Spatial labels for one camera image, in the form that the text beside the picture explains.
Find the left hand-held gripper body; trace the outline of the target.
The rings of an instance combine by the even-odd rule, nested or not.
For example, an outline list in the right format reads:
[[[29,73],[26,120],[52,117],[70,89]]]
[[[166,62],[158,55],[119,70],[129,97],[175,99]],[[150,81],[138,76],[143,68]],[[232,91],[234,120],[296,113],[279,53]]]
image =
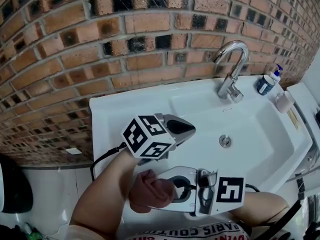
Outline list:
[[[121,136],[131,154],[141,160],[158,160],[176,144],[159,114],[134,116],[121,131]]]

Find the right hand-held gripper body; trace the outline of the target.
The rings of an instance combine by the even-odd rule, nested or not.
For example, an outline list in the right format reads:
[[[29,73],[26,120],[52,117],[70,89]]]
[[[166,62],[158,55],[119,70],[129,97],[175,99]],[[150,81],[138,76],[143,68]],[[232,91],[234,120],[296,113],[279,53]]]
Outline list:
[[[245,178],[242,174],[222,169],[197,171],[194,212],[197,217],[215,216],[240,208],[244,196]]]

